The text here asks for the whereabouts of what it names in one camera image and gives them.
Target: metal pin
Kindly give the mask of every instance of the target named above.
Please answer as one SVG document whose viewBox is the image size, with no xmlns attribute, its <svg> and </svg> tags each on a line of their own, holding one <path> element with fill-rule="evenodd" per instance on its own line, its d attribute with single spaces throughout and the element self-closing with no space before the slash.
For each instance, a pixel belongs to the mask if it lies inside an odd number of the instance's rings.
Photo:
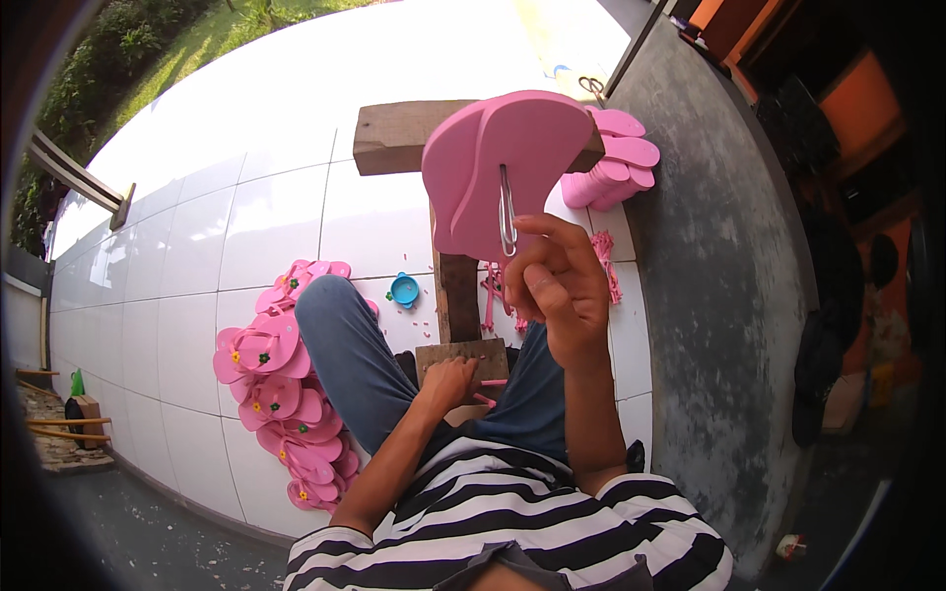
<svg viewBox="0 0 946 591">
<path fill-rule="evenodd" d="M 499 240 L 502 241 L 502 253 L 507 257 L 516 256 L 518 234 L 513 226 L 513 189 L 509 186 L 506 165 L 499 165 Z"/>
</svg>

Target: white tile wall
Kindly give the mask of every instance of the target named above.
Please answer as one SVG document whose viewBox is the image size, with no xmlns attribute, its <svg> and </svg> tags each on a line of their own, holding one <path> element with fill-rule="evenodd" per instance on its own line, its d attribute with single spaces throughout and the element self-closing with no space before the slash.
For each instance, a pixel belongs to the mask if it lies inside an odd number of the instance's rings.
<svg viewBox="0 0 946 591">
<path fill-rule="evenodd" d="M 609 309 L 609 330 L 615 367 L 615 399 L 622 400 L 652 389 L 650 340 L 637 263 L 615 263 L 614 272 L 623 296 Z"/>
<path fill-rule="evenodd" d="M 122 317 L 122 384 L 159 399 L 158 301 L 125 302 Z"/>
<path fill-rule="evenodd" d="M 227 227 L 219 288 L 271 286 L 296 259 L 319 259 L 328 165 L 242 183 Z"/>
<path fill-rule="evenodd" d="M 259 446 L 253 433 L 236 419 L 222 421 L 233 482 L 247 523 L 300 538 L 328 525 L 328 513 L 300 511 L 292 505 L 286 496 L 289 472 Z"/>
<path fill-rule="evenodd" d="M 217 290 L 234 191 L 232 186 L 220 189 L 174 210 L 161 275 L 161 297 Z"/>
<path fill-rule="evenodd" d="M 160 300 L 158 385 L 162 402 L 220 414 L 212 366 L 216 316 L 216 293 Z"/>
<path fill-rule="evenodd" d="M 167 449 L 181 494 L 228 517 L 244 521 L 220 417 L 161 404 Z"/>
<path fill-rule="evenodd" d="M 644 444 L 644 472 L 650 472 L 651 450 L 653 449 L 651 446 L 653 442 L 651 402 L 652 394 L 647 392 L 634 398 L 619 400 L 617 403 L 624 446 L 630 447 L 631 443 L 637 439 Z"/>
<path fill-rule="evenodd" d="M 498 43 L 480 43 L 487 29 Z M 355 36 L 385 51 L 346 42 Z M 319 76 L 300 75 L 312 56 Z M 364 71 L 372 84 L 324 84 Z M 327 513 L 291 505 L 287 470 L 236 420 L 229 388 L 213 375 L 214 336 L 251 320 L 261 288 L 305 258 L 351 265 L 357 290 L 380 308 L 394 352 L 439 342 L 420 174 L 358 174 L 359 107 L 550 85 L 508 2 L 347 11 L 205 66 L 138 114 L 89 165 L 119 190 L 138 184 L 124 228 L 110 232 L 108 213 L 74 192 L 63 200 L 52 248 L 55 389 L 68 395 L 69 376 L 81 368 L 87 391 L 113 419 L 106 428 L 116 451 L 184 496 L 288 535 L 325 525 Z M 572 211 L 557 188 L 546 210 L 615 237 L 625 294 L 609 330 L 618 406 L 625 436 L 646 440 L 649 452 L 650 359 L 637 267 L 625 262 L 635 259 L 626 221 Z M 399 271 L 422 290 L 417 307 L 401 314 L 384 297 Z M 482 291 L 481 313 L 484 299 Z M 499 304 L 494 311 L 498 334 L 519 345 L 514 319 Z"/>
<path fill-rule="evenodd" d="M 125 283 L 126 301 L 146 300 L 161 295 L 161 274 L 165 267 L 167 237 L 173 220 L 174 210 L 166 209 L 134 227 L 134 242 Z"/>
<path fill-rule="evenodd" d="M 331 165 L 322 260 L 343 260 L 352 279 L 429 272 L 430 209 L 419 172 L 361 177 L 355 161 Z"/>
<path fill-rule="evenodd" d="M 246 154 L 239 154 L 187 175 L 178 204 L 237 184 L 245 159 Z"/>
<path fill-rule="evenodd" d="M 161 403 L 129 391 L 125 396 L 128 422 L 134 444 L 135 464 L 166 487 L 180 492 L 170 454 L 167 453 L 165 422 Z"/>
</svg>

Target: pile of sandals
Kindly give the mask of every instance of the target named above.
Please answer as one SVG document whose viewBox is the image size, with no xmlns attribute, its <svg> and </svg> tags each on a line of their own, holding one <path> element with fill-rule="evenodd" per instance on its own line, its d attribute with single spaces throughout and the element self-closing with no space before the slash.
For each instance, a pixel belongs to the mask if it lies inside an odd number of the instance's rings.
<svg viewBox="0 0 946 591">
<path fill-rule="evenodd" d="M 289 469 L 292 504 L 333 513 L 359 460 L 313 371 L 294 309 L 308 284 L 325 274 L 347 278 L 351 267 L 300 259 L 276 277 L 257 299 L 249 326 L 217 334 L 214 374 L 230 385 L 243 426 Z"/>
</svg>

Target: white wall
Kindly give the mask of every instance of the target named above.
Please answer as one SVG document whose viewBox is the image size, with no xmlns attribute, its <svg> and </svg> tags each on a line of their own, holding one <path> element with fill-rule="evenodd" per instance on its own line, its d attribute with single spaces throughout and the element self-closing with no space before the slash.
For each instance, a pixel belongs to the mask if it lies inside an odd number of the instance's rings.
<svg viewBox="0 0 946 591">
<path fill-rule="evenodd" d="M 40 290 L 4 274 L 4 330 L 7 331 L 13 367 L 38 370 L 43 367 L 40 322 Z"/>
</svg>

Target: black and white striped shirt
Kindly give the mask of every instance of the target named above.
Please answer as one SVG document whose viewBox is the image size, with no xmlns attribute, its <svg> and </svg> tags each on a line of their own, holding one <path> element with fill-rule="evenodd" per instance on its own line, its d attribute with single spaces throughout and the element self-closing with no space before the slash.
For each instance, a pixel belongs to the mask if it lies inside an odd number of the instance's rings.
<svg viewBox="0 0 946 591">
<path fill-rule="evenodd" d="M 614 582 L 646 556 L 654 589 L 723 589 L 732 554 L 668 479 L 628 474 L 594 497 L 564 464 L 461 438 L 428 461 L 375 544 L 343 527 L 313 531 L 289 552 L 284 590 L 431 589 L 486 544 L 515 541 L 575 589 Z"/>
</svg>

